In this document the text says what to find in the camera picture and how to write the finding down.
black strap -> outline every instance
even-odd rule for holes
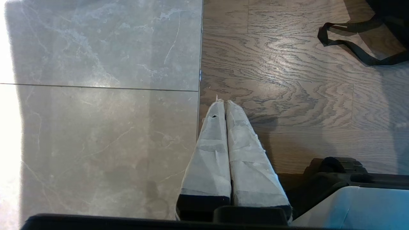
[[[334,28],[352,32],[360,33],[374,29],[382,25],[383,20],[378,16],[373,16],[370,20],[359,22],[359,23],[325,23],[318,31],[318,39],[324,46],[329,45],[345,45],[348,47],[363,63],[367,65],[395,65],[404,61],[409,60],[409,51],[405,50],[399,54],[392,55],[383,60],[376,59],[371,55],[367,54],[361,47],[353,42],[345,40],[331,40],[328,38],[328,29],[334,25],[339,25],[342,27],[335,26]]]

